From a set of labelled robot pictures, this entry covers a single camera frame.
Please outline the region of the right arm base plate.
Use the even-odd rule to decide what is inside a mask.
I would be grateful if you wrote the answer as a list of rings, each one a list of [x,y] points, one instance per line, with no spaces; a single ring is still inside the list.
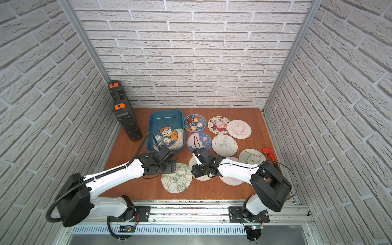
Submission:
[[[261,211],[259,214],[252,214],[245,207],[230,206],[228,207],[229,220],[231,223],[269,223],[270,217],[267,210]]]

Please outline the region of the teal storage box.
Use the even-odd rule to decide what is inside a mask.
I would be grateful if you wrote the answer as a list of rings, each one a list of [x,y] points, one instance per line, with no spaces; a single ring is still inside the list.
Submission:
[[[185,137],[185,128],[183,124],[183,113],[180,110],[164,110],[153,112],[149,117],[149,122],[147,126],[147,133],[155,133],[161,128],[172,127],[174,129],[183,129]],[[174,146],[170,146],[174,153],[181,152],[182,149],[174,149]]]

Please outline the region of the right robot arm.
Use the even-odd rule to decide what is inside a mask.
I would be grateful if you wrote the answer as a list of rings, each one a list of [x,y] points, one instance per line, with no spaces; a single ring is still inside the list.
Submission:
[[[235,178],[254,188],[256,194],[250,196],[242,207],[245,218],[254,218],[267,209],[280,212],[292,189],[291,183],[267,161],[245,164],[222,156],[215,158],[205,148],[195,149],[193,158],[197,162],[192,167],[196,178]]]

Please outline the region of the cream pink character coaster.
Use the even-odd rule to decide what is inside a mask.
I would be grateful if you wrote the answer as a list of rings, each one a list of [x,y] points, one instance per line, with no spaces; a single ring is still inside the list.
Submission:
[[[196,160],[195,160],[194,158],[191,158],[190,161],[189,161],[188,166],[189,166],[190,169],[192,169],[192,167],[193,167],[194,165],[197,165],[197,162],[196,162]],[[194,176],[194,174],[193,174],[193,178],[196,179],[196,180],[198,180],[198,181],[208,181],[208,180],[211,179],[211,178],[208,177],[207,175],[204,175],[204,176],[201,176],[201,177],[196,178],[196,177]]]

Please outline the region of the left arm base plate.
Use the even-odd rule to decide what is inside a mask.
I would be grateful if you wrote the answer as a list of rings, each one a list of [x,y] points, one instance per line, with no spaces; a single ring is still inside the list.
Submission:
[[[114,222],[148,222],[151,213],[151,206],[135,206],[128,208],[120,217],[114,217]]]

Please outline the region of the dark blue cartoon coaster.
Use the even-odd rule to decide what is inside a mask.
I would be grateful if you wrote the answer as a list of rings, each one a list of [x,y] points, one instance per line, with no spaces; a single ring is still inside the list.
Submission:
[[[172,127],[164,127],[155,132],[154,137],[158,146],[172,146],[178,139],[178,132]]]

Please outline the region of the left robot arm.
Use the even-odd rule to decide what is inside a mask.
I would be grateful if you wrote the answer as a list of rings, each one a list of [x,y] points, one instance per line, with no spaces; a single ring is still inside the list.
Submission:
[[[49,207],[46,221],[72,227],[94,216],[133,220],[135,205],[128,196],[102,198],[101,194],[133,179],[175,173],[174,155],[168,147],[162,147],[156,153],[134,156],[129,162],[100,173],[69,176]]]

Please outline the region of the green bunnies coaster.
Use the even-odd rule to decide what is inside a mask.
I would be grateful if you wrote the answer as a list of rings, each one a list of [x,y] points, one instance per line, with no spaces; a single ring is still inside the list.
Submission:
[[[176,172],[164,174],[161,178],[161,183],[167,192],[178,194],[189,188],[192,179],[190,167],[184,163],[176,163]]]

